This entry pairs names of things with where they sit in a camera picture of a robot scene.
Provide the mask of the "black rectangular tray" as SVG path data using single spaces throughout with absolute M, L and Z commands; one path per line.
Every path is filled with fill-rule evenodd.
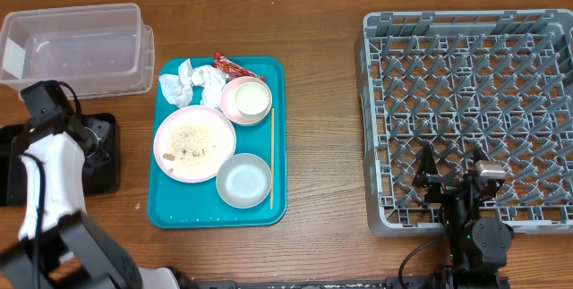
M 119 125 L 110 113 L 87 115 L 84 125 L 98 137 L 99 146 L 107 153 L 103 157 L 91 154 L 82 170 L 83 191 L 86 196 L 116 192 L 120 185 Z M 21 164 L 12 163 L 12 141 L 23 132 L 24 123 L 1 129 L 1 206 L 22 206 L 26 202 L 26 181 Z

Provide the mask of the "large pink plate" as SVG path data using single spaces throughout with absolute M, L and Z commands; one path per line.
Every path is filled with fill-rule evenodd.
M 187 106 L 174 111 L 154 135 L 153 156 L 163 173 L 181 183 L 201 183 L 216 176 L 235 154 L 236 133 L 217 109 Z

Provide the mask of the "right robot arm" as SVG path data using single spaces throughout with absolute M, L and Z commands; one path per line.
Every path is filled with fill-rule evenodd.
M 481 149 L 473 149 L 474 167 L 462 175 L 439 175 L 432 147 L 426 143 L 413 180 L 427 190 L 426 204 L 440 205 L 440 222 L 449 241 L 449 266 L 438 268 L 424 282 L 426 288 L 508 288 L 499 276 L 507 265 L 515 237 L 513 228 L 499 219 L 482 217 L 481 205 L 496 197 L 506 180 L 503 166 Z

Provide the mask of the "white tissue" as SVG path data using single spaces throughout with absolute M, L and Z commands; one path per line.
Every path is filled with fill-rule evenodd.
M 192 103 L 193 89 L 202 88 L 201 105 L 221 109 L 222 90 L 227 85 L 225 74 L 211 66 L 193 68 L 187 59 L 177 68 L 178 74 L 162 74 L 158 82 L 166 101 L 179 108 Z

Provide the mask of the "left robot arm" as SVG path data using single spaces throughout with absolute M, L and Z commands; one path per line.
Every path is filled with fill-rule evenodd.
M 85 154 L 66 117 L 21 135 L 27 208 L 20 240 L 1 254 L 15 288 L 177 288 L 169 268 L 139 268 L 127 251 L 88 217 L 81 172 Z

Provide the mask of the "food scraps rice pile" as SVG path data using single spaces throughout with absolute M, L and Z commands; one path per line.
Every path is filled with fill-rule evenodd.
M 214 148 L 206 128 L 197 124 L 181 125 L 171 133 L 162 157 L 178 168 L 199 168 L 210 161 Z

